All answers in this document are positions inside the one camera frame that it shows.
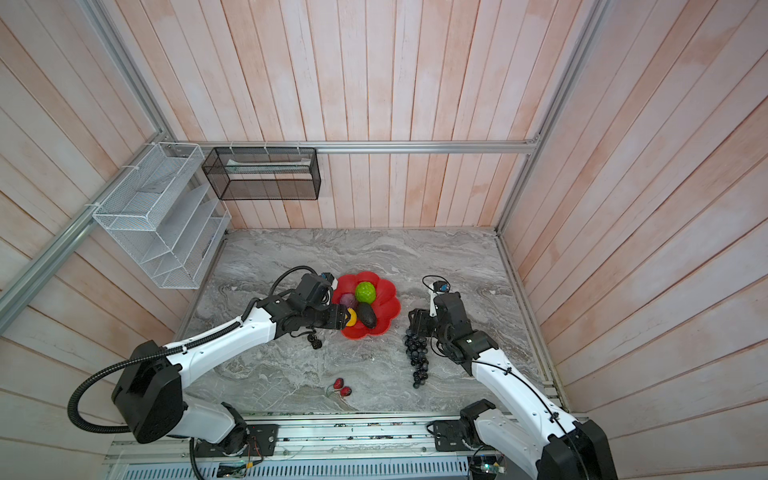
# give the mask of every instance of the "pink wooden wall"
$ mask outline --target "pink wooden wall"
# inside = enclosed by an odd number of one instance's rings
[[[104,0],[189,141],[523,140],[593,0]],[[321,156],[319,201],[236,227],[491,226],[515,154]]]
[[[504,239],[622,478],[768,478],[768,2],[616,2]]]
[[[153,135],[75,0],[0,2],[0,290]],[[139,343],[171,340],[188,298],[103,230],[86,239],[0,338],[3,476],[95,478],[112,435],[76,429],[70,394]],[[86,419],[122,422],[117,377],[86,395]]]

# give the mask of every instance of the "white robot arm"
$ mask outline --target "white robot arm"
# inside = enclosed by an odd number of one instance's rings
[[[275,293],[282,279],[308,270],[296,288]],[[96,373],[70,398],[67,414],[78,428],[94,433],[131,432],[139,443],[173,435],[203,439],[224,455],[238,455],[248,445],[249,429],[234,407],[215,405],[187,396],[183,390],[213,367],[245,350],[301,328],[314,349],[322,346],[315,329],[341,330],[351,316],[345,307],[331,304],[336,280],[318,275],[307,266],[285,272],[264,299],[252,299],[242,315],[223,325],[180,342],[158,346],[149,341],[136,347],[131,358]],[[126,426],[95,425],[83,419],[78,403],[99,379],[123,369],[112,392],[112,402]]]
[[[515,421],[481,400],[463,409],[458,421],[432,424],[436,446],[492,446],[531,478],[617,478],[600,427],[581,424],[529,382],[488,334],[472,328],[461,294],[451,293],[450,283],[438,278],[431,286],[425,283],[429,310],[409,314],[411,336],[436,338],[440,353],[487,386]]]
[[[295,289],[275,294],[280,281],[296,270],[309,273]],[[350,314],[343,306],[331,304],[335,286],[329,273],[318,275],[306,266],[291,269],[273,284],[266,298],[252,299],[243,314],[230,322],[162,347],[152,341],[143,343],[129,360],[93,375],[73,393],[69,419],[89,432],[132,432],[139,443],[166,435],[189,437],[213,444],[223,455],[239,455],[252,435],[237,410],[226,403],[195,399],[183,390],[222,362],[286,333],[303,327],[310,329],[305,333],[316,328],[344,328]],[[482,400],[463,409],[461,420],[435,422],[436,445],[445,445],[444,440],[454,432],[454,450],[491,445],[532,478],[616,478],[602,430],[593,422],[582,425],[559,409],[511,364],[487,334],[473,330],[461,296],[449,292],[447,281],[436,282],[429,289],[430,309],[409,314],[414,335],[435,337],[440,351],[486,385],[516,420],[507,420],[492,403]],[[307,339],[315,349],[322,346],[313,334]],[[127,426],[95,425],[83,419],[78,403],[85,390],[120,369],[124,372],[112,401]]]

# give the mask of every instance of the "gray marble surface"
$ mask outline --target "gray marble surface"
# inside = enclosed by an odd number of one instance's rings
[[[285,270],[309,265],[341,276],[370,270],[391,280],[402,304],[385,335],[349,340],[321,330],[323,348],[306,337],[283,336],[218,366],[187,389],[193,396],[229,402],[241,412],[446,412],[476,400],[501,403],[464,369],[431,351],[429,379],[412,387],[413,367],[403,336],[408,311],[428,308],[421,278],[445,276],[462,293],[476,329],[495,338],[511,361],[541,385],[528,334],[487,230],[236,230],[229,235],[205,286],[186,336],[242,313],[253,296],[265,296]],[[281,286],[296,284],[301,273]],[[326,387],[343,377],[353,394],[342,399]]]

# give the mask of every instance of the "purple fruit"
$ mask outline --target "purple fruit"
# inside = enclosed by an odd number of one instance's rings
[[[346,308],[351,308],[352,310],[356,310],[358,301],[357,301],[357,298],[355,298],[354,293],[344,293],[341,296],[341,299],[339,299],[339,303],[344,305]]]

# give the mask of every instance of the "white wire mesh shelf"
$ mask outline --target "white wire mesh shelf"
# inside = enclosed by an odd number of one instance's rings
[[[108,230],[157,230],[203,163],[196,144],[157,144],[94,212]]]
[[[184,192],[202,159],[197,145],[156,145],[94,215],[161,288],[198,288],[231,218],[208,184]]]

